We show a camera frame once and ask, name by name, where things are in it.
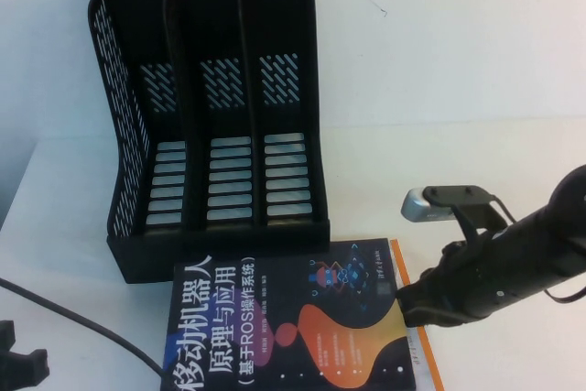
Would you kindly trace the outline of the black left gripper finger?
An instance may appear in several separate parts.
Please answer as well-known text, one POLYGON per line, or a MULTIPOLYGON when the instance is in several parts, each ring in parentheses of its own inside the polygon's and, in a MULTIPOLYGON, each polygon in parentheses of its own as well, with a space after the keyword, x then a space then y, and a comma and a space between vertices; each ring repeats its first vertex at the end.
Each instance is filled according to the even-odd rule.
POLYGON ((1 390, 36 387, 49 377, 48 352, 36 349, 29 354, 1 352, 1 390))
POLYGON ((16 342, 15 324, 12 320, 0 321, 0 351, 9 352, 16 342))

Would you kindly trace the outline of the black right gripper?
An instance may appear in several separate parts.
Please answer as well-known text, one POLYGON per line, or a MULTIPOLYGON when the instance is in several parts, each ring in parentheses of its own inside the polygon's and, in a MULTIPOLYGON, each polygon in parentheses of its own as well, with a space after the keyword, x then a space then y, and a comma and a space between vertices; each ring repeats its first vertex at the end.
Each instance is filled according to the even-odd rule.
POLYGON ((514 303, 514 240, 481 234, 471 244, 447 244, 438 265, 399 289, 396 298, 409 328, 483 320, 514 303))

